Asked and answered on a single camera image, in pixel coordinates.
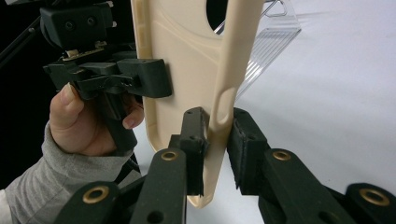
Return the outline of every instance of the clear plastic object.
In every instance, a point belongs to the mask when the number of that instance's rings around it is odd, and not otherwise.
[[[224,23],[215,33],[221,35]],[[266,1],[254,40],[253,49],[247,64],[245,80],[239,87],[236,100],[262,74],[282,50],[301,31],[290,0]]]

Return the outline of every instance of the human hand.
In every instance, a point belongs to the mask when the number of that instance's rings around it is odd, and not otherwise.
[[[132,94],[126,98],[124,103],[129,115],[122,125],[132,129],[143,121],[144,111]],[[82,101],[72,85],[66,84],[52,98],[49,109],[52,137],[64,152],[105,156],[116,149],[106,124],[95,110],[94,101]]]

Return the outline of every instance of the screw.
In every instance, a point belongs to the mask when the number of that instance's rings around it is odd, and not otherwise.
[[[87,19],[87,24],[90,25],[90,26],[96,25],[96,18],[95,17],[89,17]]]
[[[73,21],[67,21],[64,23],[64,28],[67,31],[74,31],[76,29],[76,25]]]

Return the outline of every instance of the beige plastic part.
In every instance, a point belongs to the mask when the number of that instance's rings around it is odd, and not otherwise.
[[[207,21],[206,0],[132,0],[137,56],[164,59],[173,87],[172,96],[144,97],[153,149],[167,148],[171,135],[180,134],[186,110],[200,106],[209,115],[204,196],[189,196],[198,208],[214,196],[233,123],[235,95],[245,78],[263,3],[230,0],[220,36]]]

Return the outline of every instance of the white table surface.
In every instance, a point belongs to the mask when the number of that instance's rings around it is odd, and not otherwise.
[[[288,149],[325,186],[396,195],[396,1],[291,0],[302,31],[236,101],[271,147]],[[154,152],[134,130],[143,174]],[[213,201],[187,223],[263,223],[257,196],[235,188],[224,157]]]

